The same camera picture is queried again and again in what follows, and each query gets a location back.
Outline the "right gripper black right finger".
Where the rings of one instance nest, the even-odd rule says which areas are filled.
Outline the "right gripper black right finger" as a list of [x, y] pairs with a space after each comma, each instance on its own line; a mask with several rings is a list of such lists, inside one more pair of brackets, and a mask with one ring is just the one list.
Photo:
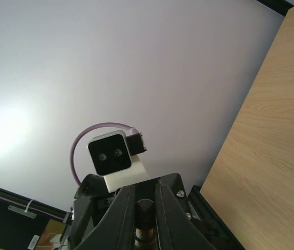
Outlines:
[[159, 249], [214, 249], [193, 226], [167, 185], [155, 188]]

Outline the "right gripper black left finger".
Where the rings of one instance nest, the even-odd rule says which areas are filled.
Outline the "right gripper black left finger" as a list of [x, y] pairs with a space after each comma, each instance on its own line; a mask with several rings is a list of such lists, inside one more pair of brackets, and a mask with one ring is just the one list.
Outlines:
[[120, 189], [111, 206], [76, 249], [134, 249], [135, 187]]

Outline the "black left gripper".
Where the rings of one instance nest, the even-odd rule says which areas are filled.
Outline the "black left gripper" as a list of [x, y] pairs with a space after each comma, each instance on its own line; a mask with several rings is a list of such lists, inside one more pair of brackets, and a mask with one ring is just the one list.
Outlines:
[[[178, 173], [150, 179], [137, 184], [135, 187], [135, 203], [141, 199], [150, 199], [155, 203], [156, 185], [167, 185], [178, 200], [193, 226], [213, 245], [214, 249], [229, 249], [230, 241], [220, 236], [216, 229], [206, 222], [195, 219], [184, 191], [181, 176]], [[73, 220], [68, 234], [68, 248], [76, 249], [87, 235], [94, 230], [103, 218], [121, 188], [108, 192], [102, 177], [89, 174], [78, 188], [73, 202]], [[157, 249], [158, 232], [156, 224]]]

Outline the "dark chess piece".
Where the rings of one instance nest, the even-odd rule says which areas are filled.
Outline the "dark chess piece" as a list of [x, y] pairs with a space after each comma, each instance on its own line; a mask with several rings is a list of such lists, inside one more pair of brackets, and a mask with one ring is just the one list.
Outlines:
[[135, 249], [157, 249], [156, 210], [150, 199], [135, 204]]

